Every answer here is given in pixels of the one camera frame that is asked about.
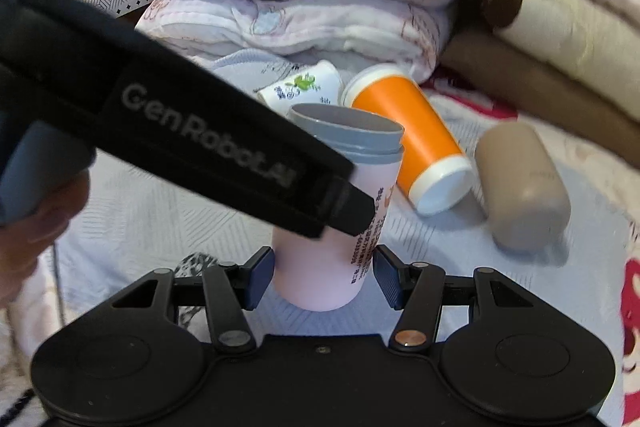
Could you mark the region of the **person left hand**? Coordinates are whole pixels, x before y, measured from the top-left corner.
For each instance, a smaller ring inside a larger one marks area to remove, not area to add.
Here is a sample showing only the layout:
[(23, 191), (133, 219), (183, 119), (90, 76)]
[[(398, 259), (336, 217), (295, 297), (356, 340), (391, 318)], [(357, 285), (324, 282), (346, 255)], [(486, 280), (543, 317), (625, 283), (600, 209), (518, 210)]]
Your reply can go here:
[(20, 293), (24, 282), (32, 276), (38, 257), (68, 228), (73, 217), (88, 202), (89, 171), (49, 194), (28, 218), (1, 228), (1, 308), (4, 309)]

